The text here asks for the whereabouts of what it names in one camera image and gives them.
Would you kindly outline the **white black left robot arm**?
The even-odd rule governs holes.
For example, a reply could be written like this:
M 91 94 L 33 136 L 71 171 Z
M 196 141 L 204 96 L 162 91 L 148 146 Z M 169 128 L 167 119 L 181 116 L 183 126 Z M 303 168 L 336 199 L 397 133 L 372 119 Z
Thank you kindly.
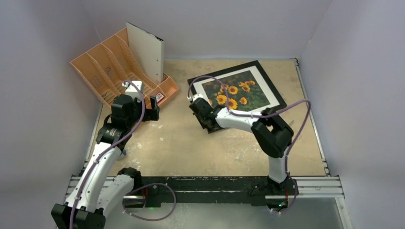
M 157 121 L 160 108 L 155 96 L 150 108 L 138 95 L 121 94 L 111 105 L 103 122 L 93 154 L 74 190 L 63 204 L 55 204 L 51 216 L 59 229 L 102 229 L 112 208 L 126 194 L 137 195 L 144 189 L 141 172 L 121 169 L 113 183 L 103 188 L 114 162 L 122 159 L 124 148 L 141 122 Z

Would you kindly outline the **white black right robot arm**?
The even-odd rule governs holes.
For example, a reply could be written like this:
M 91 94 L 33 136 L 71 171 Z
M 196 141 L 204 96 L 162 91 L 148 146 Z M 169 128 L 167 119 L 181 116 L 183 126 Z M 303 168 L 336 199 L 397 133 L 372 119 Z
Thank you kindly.
M 292 145 L 293 130 L 271 108 L 260 112 L 228 110 L 224 105 L 212 107 L 202 97 L 188 99 L 189 108 L 208 133 L 221 129 L 237 129 L 252 133 L 261 150 L 267 155 L 268 188 L 274 194 L 295 191 L 294 180 L 289 176 L 286 159 Z

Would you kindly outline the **black sunflower photo frame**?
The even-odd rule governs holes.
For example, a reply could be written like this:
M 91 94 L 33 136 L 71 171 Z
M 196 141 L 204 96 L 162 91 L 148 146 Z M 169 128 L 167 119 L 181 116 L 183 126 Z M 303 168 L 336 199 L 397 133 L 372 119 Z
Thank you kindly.
M 244 112 L 273 111 L 287 106 L 259 61 L 243 63 L 187 80 L 192 95 L 200 93 L 212 107 L 225 106 Z

